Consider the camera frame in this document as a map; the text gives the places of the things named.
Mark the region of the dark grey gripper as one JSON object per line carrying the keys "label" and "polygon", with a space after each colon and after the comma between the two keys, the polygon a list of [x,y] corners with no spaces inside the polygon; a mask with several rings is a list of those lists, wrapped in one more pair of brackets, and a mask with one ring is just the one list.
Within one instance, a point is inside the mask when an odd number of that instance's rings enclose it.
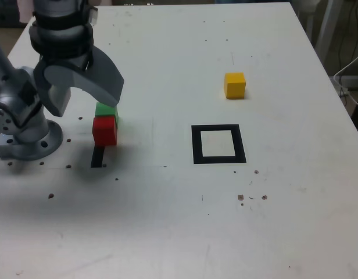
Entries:
{"label": "dark grey gripper", "polygon": [[39,52],[33,75],[42,104],[56,117],[62,117],[71,97],[71,87],[89,93],[110,107],[119,103],[124,78],[113,61],[93,46],[86,53],[70,58]]}

